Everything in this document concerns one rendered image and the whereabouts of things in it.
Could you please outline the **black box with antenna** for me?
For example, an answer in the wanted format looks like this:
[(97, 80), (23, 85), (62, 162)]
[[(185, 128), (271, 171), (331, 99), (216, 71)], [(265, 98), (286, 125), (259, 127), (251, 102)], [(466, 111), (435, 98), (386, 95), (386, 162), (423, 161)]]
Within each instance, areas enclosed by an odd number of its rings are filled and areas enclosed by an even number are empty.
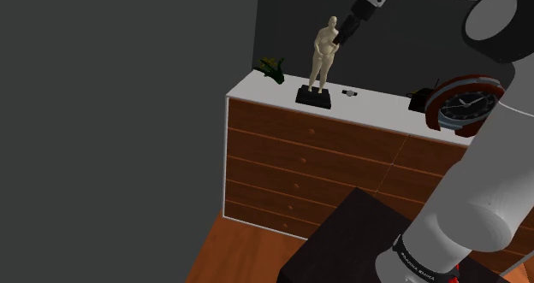
[(440, 79), (437, 79), (432, 88), (422, 88), (417, 91), (407, 93), (406, 97), (410, 99), (408, 109), (424, 114), (426, 101), (430, 97), (430, 94), (437, 88), (439, 81)]

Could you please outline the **beige human figure statue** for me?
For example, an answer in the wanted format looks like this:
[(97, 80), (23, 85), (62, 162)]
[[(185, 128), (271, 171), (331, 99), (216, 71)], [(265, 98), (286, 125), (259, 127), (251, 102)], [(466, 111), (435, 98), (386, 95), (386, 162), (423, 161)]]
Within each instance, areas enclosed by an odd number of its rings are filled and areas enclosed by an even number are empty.
[(331, 16), (328, 25), (319, 30), (314, 40), (311, 74), (307, 85), (302, 85), (295, 98), (296, 103), (331, 109), (329, 90), (325, 88), (329, 70), (340, 45), (334, 40), (339, 31), (336, 29), (337, 17)]

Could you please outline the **round red-rimmed clock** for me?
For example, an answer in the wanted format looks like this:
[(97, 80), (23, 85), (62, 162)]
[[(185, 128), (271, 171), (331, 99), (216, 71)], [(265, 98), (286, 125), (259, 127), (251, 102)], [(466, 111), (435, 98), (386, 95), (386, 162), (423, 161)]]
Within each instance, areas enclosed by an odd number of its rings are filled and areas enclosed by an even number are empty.
[(505, 89), (499, 80), (487, 75), (468, 74), (440, 84), (424, 105), (428, 128), (447, 128), (469, 138), (478, 133)]

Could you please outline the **brown chest of drawers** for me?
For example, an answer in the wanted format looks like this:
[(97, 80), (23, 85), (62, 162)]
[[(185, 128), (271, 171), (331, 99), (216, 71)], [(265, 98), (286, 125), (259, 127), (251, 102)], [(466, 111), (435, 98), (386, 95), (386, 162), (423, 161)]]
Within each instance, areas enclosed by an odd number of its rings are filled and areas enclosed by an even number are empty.
[(322, 109), (295, 102), (302, 85), (253, 71), (227, 93), (224, 217), (306, 239), (356, 188), (424, 206), (470, 144), (407, 97), (329, 84)]

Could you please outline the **green and yellow plant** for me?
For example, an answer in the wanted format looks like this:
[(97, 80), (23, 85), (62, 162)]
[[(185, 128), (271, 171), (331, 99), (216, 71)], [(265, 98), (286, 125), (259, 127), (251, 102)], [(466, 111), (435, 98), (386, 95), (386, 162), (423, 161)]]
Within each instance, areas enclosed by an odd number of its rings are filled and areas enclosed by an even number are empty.
[(282, 64), (285, 58), (282, 57), (279, 60), (275, 58), (264, 57), (259, 60), (260, 65), (254, 67), (254, 70), (261, 72), (264, 77), (273, 79), (278, 85), (281, 85), (285, 81), (284, 72), (282, 70)]

